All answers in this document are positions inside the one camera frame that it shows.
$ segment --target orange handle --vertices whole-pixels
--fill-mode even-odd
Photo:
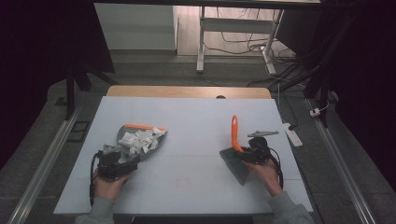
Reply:
[[[238,138],[238,117],[234,115],[231,124],[231,145],[233,146],[233,149],[239,152],[244,152],[244,149],[242,149],[239,146],[237,142],[237,138]]]

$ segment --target pile of paper scraps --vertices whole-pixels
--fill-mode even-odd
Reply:
[[[145,130],[129,133],[125,132],[125,135],[120,140],[120,144],[124,147],[128,147],[129,154],[141,153],[142,149],[144,153],[148,153],[152,149],[155,149],[159,144],[159,138],[166,133],[166,130],[161,131],[158,128],[152,128],[151,130]]]

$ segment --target desk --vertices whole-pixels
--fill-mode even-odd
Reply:
[[[267,90],[256,90],[262,92],[261,99],[235,99],[237,94],[234,98],[228,95],[229,99],[210,99],[210,94],[200,98],[199,94],[192,93],[183,98],[183,91],[202,90],[212,90],[214,95],[228,95],[227,92],[235,90],[247,97],[244,91],[250,89],[112,87],[99,105],[54,213],[77,215],[90,211],[88,186],[92,156],[103,144],[116,144],[117,131],[124,123],[166,127],[168,133],[158,151],[139,163],[132,178],[122,188],[114,208],[116,214],[271,213],[267,203],[270,195],[260,179],[249,174],[245,186],[240,186],[219,155],[220,150],[231,146],[231,118],[234,114],[239,118],[238,141],[241,146],[248,143],[248,133],[279,131],[266,139],[281,159],[285,190],[296,203],[313,211],[275,101],[268,99]],[[144,97],[144,92],[151,97]]]

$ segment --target white power strip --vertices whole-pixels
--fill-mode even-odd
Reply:
[[[285,128],[285,132],[288,135],[289,140],[293,144],[294,147],[300,147],[303,145],[300,138],[297,136],[297,133],[294,130],[289,130],[289,123],[284,123],[283,127]]]

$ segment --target white plug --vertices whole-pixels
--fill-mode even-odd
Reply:
[[[311,117],[316,117],[317,115],[320,114],[320,110],[318,108],[310,110],[309,114],[311,114]]]

